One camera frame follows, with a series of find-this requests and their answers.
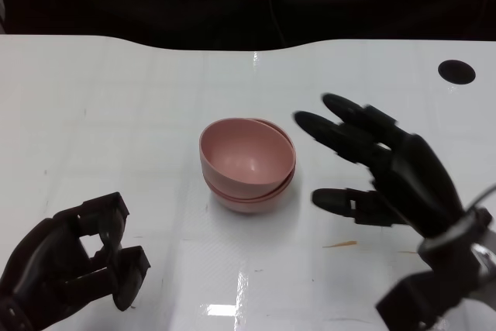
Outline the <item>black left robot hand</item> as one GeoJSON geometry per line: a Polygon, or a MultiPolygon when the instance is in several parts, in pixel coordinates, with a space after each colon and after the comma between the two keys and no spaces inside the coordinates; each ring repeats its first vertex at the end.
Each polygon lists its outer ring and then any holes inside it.
{"type": "Polygon", "coordinates": [[[128,214],[115,192],[37,224],[1,276],[1,328],[44,330],[108,295],[127,310],[150,268],[142,247],[121,245],[128,214]]]}

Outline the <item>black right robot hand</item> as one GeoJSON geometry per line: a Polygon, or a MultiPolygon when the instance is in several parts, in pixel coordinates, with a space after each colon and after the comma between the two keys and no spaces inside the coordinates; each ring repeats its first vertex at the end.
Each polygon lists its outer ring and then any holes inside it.
{"type": "Polygon", "coordinates": [[[316,189],[314,205],[357,224],[409,225],[423,237],[438,236],[463,217],[451,177],[421,136],[405,132],[371,105],[330,93],[322,101],[339,123],[305,111],[295,112],[294,121],[339,157],[367,167],[374,188],[316,189]]]}

